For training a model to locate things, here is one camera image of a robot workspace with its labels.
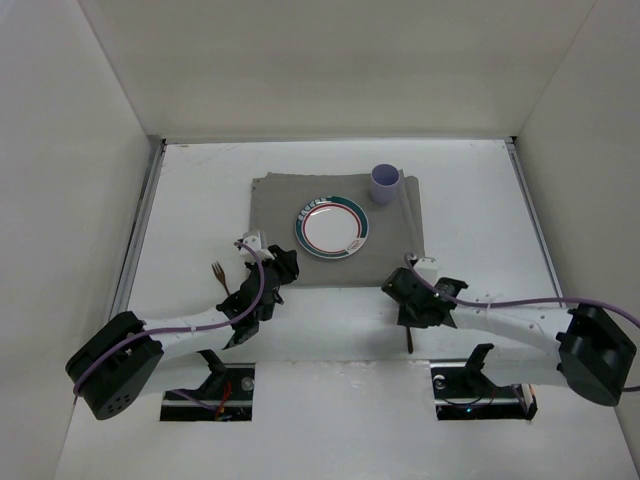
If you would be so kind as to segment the brown wooden spoon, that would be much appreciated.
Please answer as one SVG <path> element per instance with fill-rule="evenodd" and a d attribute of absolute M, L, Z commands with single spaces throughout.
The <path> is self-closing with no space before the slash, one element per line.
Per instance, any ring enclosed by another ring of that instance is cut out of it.
<path fill-rule="evenodd" d="M 407 352 L 409 355 L 411 355 L 414 352 L 414 344 L 413 344 L 411 329 L 409 327 L 405 327 L 405 333 L 406 333 Z"/>

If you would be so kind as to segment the brown wooden fork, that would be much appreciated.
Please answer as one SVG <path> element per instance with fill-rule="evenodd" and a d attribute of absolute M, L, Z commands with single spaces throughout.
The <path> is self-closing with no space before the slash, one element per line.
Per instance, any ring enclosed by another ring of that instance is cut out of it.
<path fill-rule="evenodd" d="M 224 269 L 222 268 L 222 266 L 218 263 L 218 262 L 214 262 L 211 264 L 212 267 L 212 271 L 213 274 L 215 276 L 215 278 L 217 279 L 217 281 L 222 285 L 226 296 L 229 297 L 231 295 L 230 290 L 228 288 L 227 285 L 227 281 L 226 281 L 226 275 L 224 272 Z"/>

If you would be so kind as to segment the white plate green rim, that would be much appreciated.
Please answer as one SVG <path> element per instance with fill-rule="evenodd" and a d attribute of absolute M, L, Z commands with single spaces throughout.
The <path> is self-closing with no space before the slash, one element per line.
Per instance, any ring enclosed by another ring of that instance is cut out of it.
<path fill-rule="evenodd" d="M 311 255 L 324 260 L 339 260 L 354 255 L 370 233 L 364 209 L 342 196 L 311 200 L 296 216 L 295 237 Z"/>

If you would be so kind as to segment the grey cloth placemat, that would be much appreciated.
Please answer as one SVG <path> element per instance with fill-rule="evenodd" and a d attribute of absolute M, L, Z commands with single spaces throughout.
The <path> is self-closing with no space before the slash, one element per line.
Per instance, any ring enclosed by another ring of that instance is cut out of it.
<path fill-rule="evenodd" d="M 385 205 L 371 176 L 268 173 L 252 181 L 249 228 L 297 252 L 296 287 L 377 287 L 404 255 L 425 254 L 419 181 L 401 175 Z"/>

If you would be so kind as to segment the lilac plastic cup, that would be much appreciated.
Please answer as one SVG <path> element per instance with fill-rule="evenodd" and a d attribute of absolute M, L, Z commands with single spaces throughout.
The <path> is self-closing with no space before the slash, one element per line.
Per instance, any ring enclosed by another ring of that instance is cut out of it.
<path fill-rule="evenodd" d="M 387 205 L 396 197 L 400 183 L 399 170 L 390 164 L 376 165 L 370 175 L 370 196 L 378 205 Z"/>

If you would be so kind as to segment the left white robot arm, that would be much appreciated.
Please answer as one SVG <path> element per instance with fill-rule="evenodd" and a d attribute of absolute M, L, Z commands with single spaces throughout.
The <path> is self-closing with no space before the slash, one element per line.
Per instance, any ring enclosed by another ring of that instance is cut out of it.
<path fill-rule="evenodd" d="M 256 335 L 261 323 L 282 304 L 280 289 L 298 279 L 296 251 L 277 245 L 248 254 L 248 276 L 238 291 L 202 314 L 164 320 L 142 320 L 132 311 L 116 314 L 68 360 L 65 371 L 75 396 L 98 420 L 110 419 L 138 397 L 171 392 L 212 411 L 215 394 L 228 398 L 227 368 L 216 355 L 215 334 L 226 327 L 234 348 Z"/>

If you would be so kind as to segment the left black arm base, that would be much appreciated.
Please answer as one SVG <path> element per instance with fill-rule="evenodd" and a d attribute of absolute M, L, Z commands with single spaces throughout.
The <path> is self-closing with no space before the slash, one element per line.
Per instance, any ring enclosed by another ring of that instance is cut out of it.
<path fill-rule="evenodd" d="M 202 351 L 211 373 L 195 389 L 165 392 L 161 422 L 249 422 L 253 415 L 254 363 L 223 364 L 212 351 Z"/>

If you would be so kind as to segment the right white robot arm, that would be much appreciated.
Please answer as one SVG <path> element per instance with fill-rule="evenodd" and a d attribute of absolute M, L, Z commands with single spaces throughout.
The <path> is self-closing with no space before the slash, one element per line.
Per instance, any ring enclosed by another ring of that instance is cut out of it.
<path fill-rule="evenodd" d="M 470 397 L 534 384 L 565 387 L 602 406 L 618 404 L 637 348 L 603 308 L 466 305 L 457 297 L 466 286 L 443 277 L 429 288 L 413 269 L 398 268 L 381 289 L 398 304 L 403 327 L 477 330 L 515 342 L 474 348 L 462 368 Z"/>

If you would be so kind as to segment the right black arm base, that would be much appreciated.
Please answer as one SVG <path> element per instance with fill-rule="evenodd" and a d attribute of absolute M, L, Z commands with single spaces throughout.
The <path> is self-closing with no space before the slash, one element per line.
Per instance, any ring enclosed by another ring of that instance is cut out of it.
<path fill-rule="evenodd" d="M 523 420 L 538 412 L 530 385 L 496 386 L 482 372 L 493 344 L 478 345 L 464 359 L 430 363 L 434 405 L 440 421 Z"/>

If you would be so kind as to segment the left aluminium rail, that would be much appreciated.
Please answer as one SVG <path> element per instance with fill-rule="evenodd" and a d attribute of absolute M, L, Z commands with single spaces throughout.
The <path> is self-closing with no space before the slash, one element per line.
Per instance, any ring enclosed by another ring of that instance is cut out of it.
<path fill-rule="evenodd" d="M 136 213 L 133 219 L 117 287 L 107 319 L 111 319 L 116 314 L 124 311 L 129 304 L 153 201 L 161 174 L 164 153 L 166 151 L 166 140 L 157 135 L 148 136 L 147 139 L 150 145 L 150 156 L 142 182 L 139 200 L 136 206 Z"/>

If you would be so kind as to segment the aluminium rail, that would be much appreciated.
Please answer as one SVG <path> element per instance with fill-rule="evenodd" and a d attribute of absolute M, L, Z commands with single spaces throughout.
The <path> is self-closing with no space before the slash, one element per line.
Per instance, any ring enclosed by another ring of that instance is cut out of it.
<path fill-rule="evenodd" d="M 551 280 L 551 283 L 553 285 L 553 291 L 557 296 L 561 296 L 562 295 L 562 288 L 553 264 L 553 260 L 551 258 L 550 255 L 550 251 L 544 236 L 544 232 L 542 230 L 541 227 L 541 223 L 539 221 L 539 217 L 537 215 L 535 206 L 534 206 L 534 202 L 530 193 L 530 189 L 528 187 L 525 175 L 524 175 L 524 171 L 520 162 L 520 158 L 518 155 L 518 150 L 517 150 L 517 145 L 516 145 L 516 137 L 507 137 L 504 142 L 506 145 L 506 149 L 516 176 L 516 179 L 518 181 L 522 196 L 524 198 L 525 204 L 526 204 L 526 208 L 531 220 L 531 223 L 533 225 L 534 228 L 534 232 L 537 238 L 537 242 L 540 248 L 540 251 L 542 253 L 544 262 L 545 262 L 545 267 L 546 267 L 546 271 L 547 274 L 549 276 L 549 279 Z"/>
<path fill-rule="evenodd" d="M 139 200 L 136 206 L 136 213 L 133 219 L 117 287 L 107 319 L 111 319 L 116 314 L 124 311 L 129 304 L 153 201 L 161 174 L 164 153 L 166 151 L 166 140 L 157 135 L 148 136 L 147 139 L 150 145 L 150 156 L 142 182 Z"/>

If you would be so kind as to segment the right aluminium rail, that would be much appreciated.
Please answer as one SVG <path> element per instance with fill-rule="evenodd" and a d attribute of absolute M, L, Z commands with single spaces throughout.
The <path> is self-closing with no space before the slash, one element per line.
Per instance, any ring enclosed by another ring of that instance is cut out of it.
<path fill-rule="evenodd" d="M 545 267 L 546 267 L 546 271 L 547 274 L 549 276 L 549 279 L 551 280 L 551 283 L 553 285 L 553 291 L 557 296 L 561 296 L 562 295 L 562 288 L 553 264 L 553 260 L 551 258 L 550 255 L 550 251 L 544 236 L 544 232 L 542 230 L 541 227 L 541 223 L 539 221 L 539 217 L 537 215 L 535 206 L 534 206 L 534 202 L 530 193 L 530 189 L 528 187 L 525 175 L 524 175 L 524 171 L 520 162 L 520 158 L 518 155 L 518 150 L 517 150 L 517 145 L 516 145 L 516 137 L 507 137 L 504 142 L 506 145 L 506 149 L 516 176 L 516 179 L 518 181 L 522 196 L 524 198 L 525 204 L 526 204 L 526 208 L 531 220 L 531 223 L 533 225 L 534 228 L 534 232 L 537 238 L 537 242 L 540 248 L 540 251 L 542 253 L 544 262 L 545 262 Z"/>

